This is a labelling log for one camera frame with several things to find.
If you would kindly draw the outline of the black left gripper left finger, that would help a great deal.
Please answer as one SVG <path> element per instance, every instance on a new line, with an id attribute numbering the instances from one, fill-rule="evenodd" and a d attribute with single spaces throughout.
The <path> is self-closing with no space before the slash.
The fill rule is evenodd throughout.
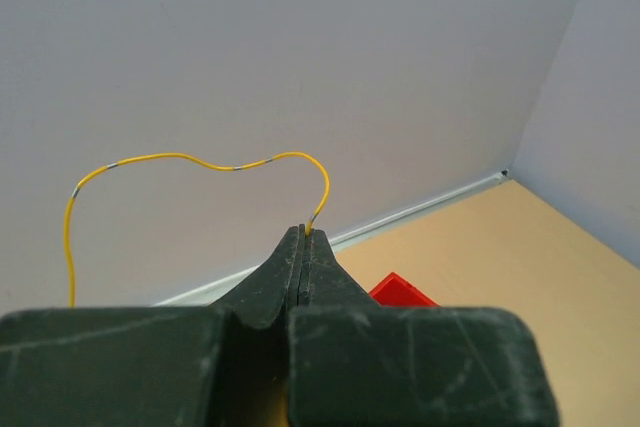
<path id="1" fill-rule="evenodd" d="M 284 426 L 292 227 L 207 306 L 44 308 L 1 320 L 5 426 Z"/>

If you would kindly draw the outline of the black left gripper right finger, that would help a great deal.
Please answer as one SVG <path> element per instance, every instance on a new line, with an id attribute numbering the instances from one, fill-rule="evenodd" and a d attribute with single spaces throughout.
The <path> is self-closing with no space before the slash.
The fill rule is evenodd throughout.
<path id="1" fill-rule="evenodd" d="M 384 307 L 305 240 L 288 316 L 293 426 L 556 426 L 528 326 L 492 307 Z"/>

